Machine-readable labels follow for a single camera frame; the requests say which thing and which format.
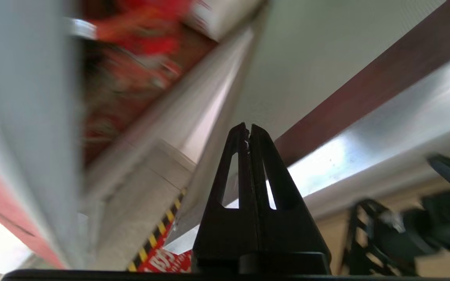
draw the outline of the gray floor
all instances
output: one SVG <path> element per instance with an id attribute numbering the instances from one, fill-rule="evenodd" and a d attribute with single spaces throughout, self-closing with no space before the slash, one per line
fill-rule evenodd
<path id="1" fill-rule="evenodd" d="M 125 270 L 191 178 L 193 164 L 156 146 L 106 202 L 92 270 Z"/>

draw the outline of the black machine part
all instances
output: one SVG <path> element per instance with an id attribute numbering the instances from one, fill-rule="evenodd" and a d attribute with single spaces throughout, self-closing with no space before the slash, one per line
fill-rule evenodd
<path id="1" fill-rule="evenodd" d="M 235 153 L 239 208 L 227 209 L 221 201 Z M 269 206 L 266 177 L 277 210 Z M 268 133 L 253 125 L 250 135 L 244 123 L 232 128 L 193 246 L 192 271 L 330 274 L 329 263 L 329 249 Z"/>
<path id="2" fill-rule="evenodd" d="M 428 161 L 450 182 L 450 158 L 434 155 Z M 423 208 L 393 213 L 372 199 L 357 203 L 350 215 L 341 268 L 352 275 L 416 276 L 415 258 L 440 249 L 450 251 L 450 190 L 424 196 L 421 204 Z M 364 220 L 359 210 L 364 211 Z M 359 229 L 366 233 L 364 244 L 357 241 Z"/>

